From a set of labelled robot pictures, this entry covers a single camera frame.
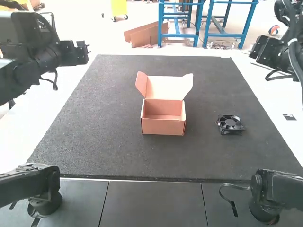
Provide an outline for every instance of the yellow container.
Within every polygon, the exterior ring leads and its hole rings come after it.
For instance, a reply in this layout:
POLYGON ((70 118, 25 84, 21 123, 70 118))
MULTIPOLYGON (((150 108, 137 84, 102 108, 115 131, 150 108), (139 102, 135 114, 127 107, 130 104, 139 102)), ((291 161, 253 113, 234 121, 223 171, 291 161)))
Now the yellow container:
MULTIPOLYGON (((27 4, 29 2, 29 0, 14 0, 14 1, 18 2, 19 4, 27 4)), ((5 6, 0 6, 0 11, 15 11, 15 9, 10 9, 5 6)))
POLYGON ((110 0, 112 16, 126 15, 126 0, 110 0))

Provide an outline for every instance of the yellow bin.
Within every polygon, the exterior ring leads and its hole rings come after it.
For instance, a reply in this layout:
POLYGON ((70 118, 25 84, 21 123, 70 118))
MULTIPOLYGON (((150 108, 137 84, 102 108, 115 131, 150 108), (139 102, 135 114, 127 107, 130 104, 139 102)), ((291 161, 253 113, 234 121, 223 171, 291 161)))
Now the yellow bin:
POLYGON ((126 0, 110 0, 112 9, 112 20, 116 22, 117 16, 124 16, 124 19, 128 19, 126 10, 126 0))

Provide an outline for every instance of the gray tabletop panel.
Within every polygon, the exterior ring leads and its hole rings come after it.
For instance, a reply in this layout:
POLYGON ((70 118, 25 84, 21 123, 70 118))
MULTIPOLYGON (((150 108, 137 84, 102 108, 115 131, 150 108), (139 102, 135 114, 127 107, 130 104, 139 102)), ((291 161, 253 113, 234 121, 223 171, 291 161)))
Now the gray tabletop panel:
POLYGON ((110 182, 100 227, 207 227, 201 184, 110 182))
MULTIPOLYGON (((258 222, 250 213, 248 202, 250 191, 239 191, 232 188, 223 188, 222 194, 235 202, 239 217, 233 214, 231 205, 219 195, 221 184, 203 183, 203 195, 208 220, 208 227, 266 227, 258 222)), ((284 210, 280 221, 275 227, 300 227, 303 224, 302 213, 298 210, 284 210)))
MULTIPOLYGON (((98 227, 108 182, 61 180, 61 207, 40 220, 38 227, 98 227)), ((13 210, 0 209, 1 227, 30 227, 33 218, 27 214, 27 200, 19 201, 13 210)))

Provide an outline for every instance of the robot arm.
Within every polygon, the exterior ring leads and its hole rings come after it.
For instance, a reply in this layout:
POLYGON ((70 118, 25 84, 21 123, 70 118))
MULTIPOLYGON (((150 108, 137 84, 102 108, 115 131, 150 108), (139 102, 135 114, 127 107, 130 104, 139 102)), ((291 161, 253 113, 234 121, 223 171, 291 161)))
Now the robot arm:
POLYGON ((60 171, 57 166, 38 163, 20 165, 0 174, 0 208, 18 200, 28 199, 28 214, 43 218, 54 213, 62 203, 60 171))
POLYGON ((263 223, 275 223, 283 209, 303 211, 303 178, 279 171, 259 169, 250 182, 252 215, 263 223))
MULTIPOLYGON (((0 0, 0 5, 15 7, 16 2, 0 0)), ((41 75, 55 73, 57 67, 86 64, 88 45, 78 41, 60 41, 53 14, 50 23, 34 12, 0 12, 0 105, 23 94, 32 85, 39 85, 41 75)))
POLYGON ((259 64, 275 69, 273 72, 280 70, 292 74, 294 80, 300 81, 303 89, 303 7, 301 4, 302 0, 276 1, 277 19, 289 28, 280 40, 265 35, 259 36, 250 52, 250 57, 256 59, 259 64))

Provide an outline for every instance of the black cable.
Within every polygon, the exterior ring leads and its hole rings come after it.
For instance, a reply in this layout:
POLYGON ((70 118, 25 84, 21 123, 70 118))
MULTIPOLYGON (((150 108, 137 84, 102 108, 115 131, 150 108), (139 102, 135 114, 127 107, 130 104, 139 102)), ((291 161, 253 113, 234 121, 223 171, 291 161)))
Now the black cable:
POLYGON ((10 9, 18 9, 19 11, 26 11, 26 9, 16 1, 0 0, 0 6, 5 6, 10 9))
POLYGON ((242 190, 242 191, 248 191, 250 190, 250 186, 247 186, 247 187, 243 187, 243 186, 238 186, 238 185, 235 185, 235 184, 231 184, 231 183, 224 183, 220 186, 220 189, 219 189, 219 194, 221 196, 221 198, 223 198, 224 200, 226 200, 231 206, 232 206, 232 210, 234 212, 234 215, 237 217, 238 214, 236 212, 236 205, 233 201, 230 201, 229 199, 227 199, 222 193, 221 193, 221 189, 223 187, 231 187, 231 188, 234 188, 234 189, 238 189, 238 190, 242 190))
POLYGON ((56 30, 49 24, 49 22, 40 14, 36 13, 35 17, 38 21, 40 21, 51 33, 51 41, 59 41, 59 36, 56 30))
POLYGON ((296 11, 293 8, 291 2, 289 0, 281 0, 285 5, 288 14, 289 14, 289 33, 288 33, 288 57, 291 66, 294 69, 295 74, 297 75, 302 88, 302 105, 303 105, 303 71, 302 66, 303 62, 298 62, 298 55, 300 54, 301 47, 299 46, 297 36, 298 36, 298 28, 297 28, 297 18, 296 11))
POLYGON ((272 70, 269 74, 267 74, 265 76, 265 80, 266 81, 271 81, 271 80, 275 80, 275 79, 293 78, 292 75, 283 75, 283 76, 271 77, 274 73, 279 72, 279 71, 280 71, 280 69, 272 70))
MULTIPOLYGON (((251 64, 252 64, 252 65, 255 65, 255 66, 258 66, 258 67, 261 67, 261 68, 265 68, 265 69, 267 69, 267 70, 273 70, 273 69, 271 69, 270 67, 266 67, 266 66, 264 66, 264 65, 258 65, 258 64, 253 63, 253 62, 251 62, 251 64)), ((277 71, 277 73, 279 73, 279 74, 281 74, 281 75, 283 75, 283 76, 289 76, 289 75, 286 75, 285 73, 282 73, 282 72, 280 72, 280 71, 277 71)))

